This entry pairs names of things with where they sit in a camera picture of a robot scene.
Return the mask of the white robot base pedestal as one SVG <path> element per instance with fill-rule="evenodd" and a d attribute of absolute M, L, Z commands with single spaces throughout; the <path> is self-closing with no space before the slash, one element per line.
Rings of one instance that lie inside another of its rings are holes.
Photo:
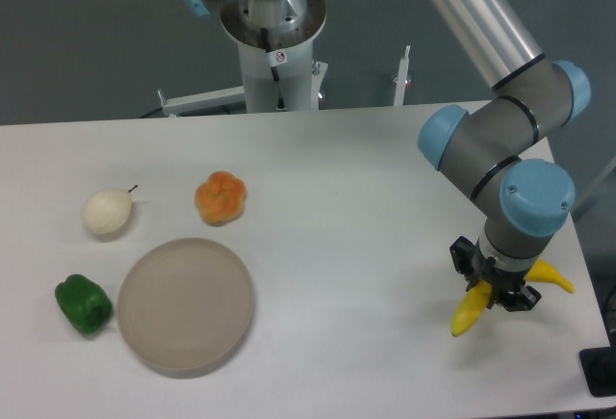
<path fill-rule="evenodd" d="M 327 65 L 313 43 L 326 21 L 324 0 L 236 0 L 221 23 L 238 48 L 249 113 L 314 111 Z"/>

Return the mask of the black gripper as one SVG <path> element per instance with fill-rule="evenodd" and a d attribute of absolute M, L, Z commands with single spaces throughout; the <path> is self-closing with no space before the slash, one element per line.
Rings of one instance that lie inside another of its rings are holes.
<path fill-rule="evenodd" d="M 488 304 L 499 304 L 508 312 L 530 311 L 541 294 L 526 285 L 534 258 L 517 259 L 496 251 L 489 242 L 474 244 L 464 236 L 449 247 L 454 269 L 467 278 L 466 291 L 488 284 Z"/>

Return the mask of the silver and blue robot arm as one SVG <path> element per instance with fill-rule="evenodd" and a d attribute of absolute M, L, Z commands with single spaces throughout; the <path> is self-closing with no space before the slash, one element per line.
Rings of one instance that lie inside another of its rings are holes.
<path fill-rule="evenodd" d="M 423 125 L 418 147 L 484 215 L 476 242 L 457 239 L 455 270 L 467 280 L 463 307 L 527 311 L 538 282 L 560 277 L 540 260 L 574 205 L 576 189 L 557 164 L 523 153 L 569 123 L 591 96 L 576 65 L 549 61 L 505 0 L 431 0 L 495 98 L 476 112 L 449 105 Z M 185 0 L 199 16 L 218 11 L 239 50 L 250 113 L 318 106 L 312 43 L 324 0 Z"/>

